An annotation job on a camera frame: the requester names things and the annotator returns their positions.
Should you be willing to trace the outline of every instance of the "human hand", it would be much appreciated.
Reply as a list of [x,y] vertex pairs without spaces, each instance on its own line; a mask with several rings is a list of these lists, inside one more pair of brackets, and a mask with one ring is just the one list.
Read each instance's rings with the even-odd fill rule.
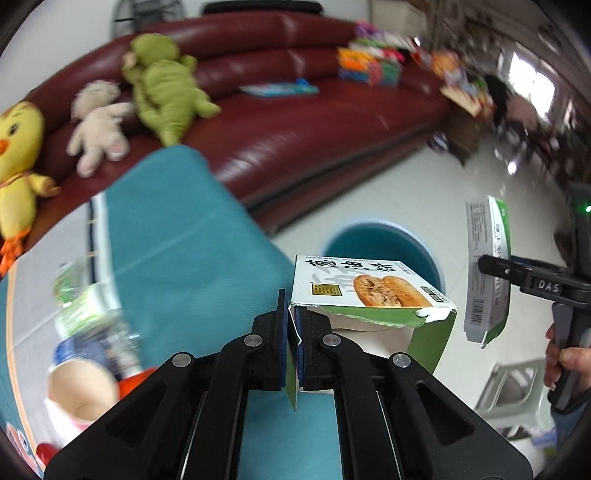
[[546,332],[546,338],[550,341],[546,348],[546,371],[544,383],[551,390],[556,388],[556,382],[562,373],[560,366],[566,370],[574,370],[581,374],[579,379],[579,392],[591,388],[591,349],[589,348],[565,348],[560,350],[556,345],[556,329],[552,325]]

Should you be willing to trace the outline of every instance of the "green plush toy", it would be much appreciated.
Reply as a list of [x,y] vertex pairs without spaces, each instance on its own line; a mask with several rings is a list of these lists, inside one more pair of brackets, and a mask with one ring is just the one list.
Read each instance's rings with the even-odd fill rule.
[[134,86],[139,119],[165,147],[180,143],[195,114],[211,118],[222,111],[193,77],[197,60],[182,57],[171,38],[139,35],[130,50],[124,56],[123,77]]

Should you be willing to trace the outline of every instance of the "teal cushion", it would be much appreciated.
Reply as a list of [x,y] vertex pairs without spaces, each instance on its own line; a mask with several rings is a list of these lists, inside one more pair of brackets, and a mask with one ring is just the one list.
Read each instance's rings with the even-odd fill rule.
[[[106,192],[112,266],[125,317],[156,366],[219,352],[291,288],[293,265],[195,150],[160,150]],[[341,478],[332,395],[251,392],[239,477]]]

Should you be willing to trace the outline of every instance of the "pastry image on box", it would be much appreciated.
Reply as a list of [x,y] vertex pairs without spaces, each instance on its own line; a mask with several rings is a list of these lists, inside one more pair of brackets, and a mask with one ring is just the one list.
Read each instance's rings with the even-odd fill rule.
[[353,288],[366,307],[400,307],[396,292],[381,278],[360,275],[353,280]]
[[355,293],[366,307],[430,307],[431,303],[409,282],[389,275],[384,278],[359,275]]
[[394,290],[402,307],[430,307],[431,302],[421,292],[403,278],[388,276],[384,277],[384,283]]

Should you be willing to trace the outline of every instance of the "window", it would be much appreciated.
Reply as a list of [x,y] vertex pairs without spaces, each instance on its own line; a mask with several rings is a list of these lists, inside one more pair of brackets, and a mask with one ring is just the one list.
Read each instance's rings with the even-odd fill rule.
[[517,93],[531,101],[540,117],[548,115],[556,88],[546,75],[538,72],[517,53],[513,54],[509,81]]

